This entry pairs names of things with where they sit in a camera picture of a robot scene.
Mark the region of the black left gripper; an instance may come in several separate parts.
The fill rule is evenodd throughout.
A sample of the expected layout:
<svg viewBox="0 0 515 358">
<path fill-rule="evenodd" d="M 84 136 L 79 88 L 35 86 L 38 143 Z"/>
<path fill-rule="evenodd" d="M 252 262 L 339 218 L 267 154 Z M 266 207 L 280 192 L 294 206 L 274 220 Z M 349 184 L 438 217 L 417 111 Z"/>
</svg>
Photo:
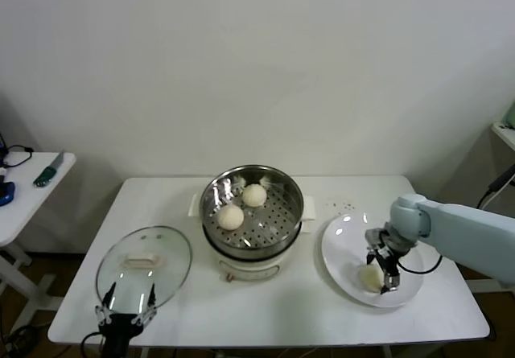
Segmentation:
<svg viewBox="0 0 515 358">
<path fill-rule="evenodd" d="M 143 326 L 147 326 L 157 314 L 155 284 L 151 286 L 146 309 L 138 316 L 132 314 L 112 315 L 113 312 L 109 306 L 115 289 L 116 282 L 113 282 L 104 294 L 101 304 L 95 306 L 99 332 L 105 338 L 101 358 L 126 357 L 130 340 L 140 335 L 143 332 Z"/>
</svg>

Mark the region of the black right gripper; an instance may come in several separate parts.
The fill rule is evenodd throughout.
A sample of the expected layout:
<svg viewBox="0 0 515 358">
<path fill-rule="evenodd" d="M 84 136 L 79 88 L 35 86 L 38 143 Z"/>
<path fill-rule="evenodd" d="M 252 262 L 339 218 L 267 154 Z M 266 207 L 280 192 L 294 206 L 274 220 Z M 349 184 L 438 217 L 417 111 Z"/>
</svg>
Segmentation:
<svg viewBox="0 0 515 358">
<path fill-rule="evenodd" d="M 375 259 L 384 271 L 383 284 L 380 294 L 396 291 L 400 285 L 400 273 L 398 262 L 403 257 L 403 253 L 391 249 L 386 245 L 376 245 L 368 248 L 366 255 L 366 265 L 370 265 Z"/>
</svg>

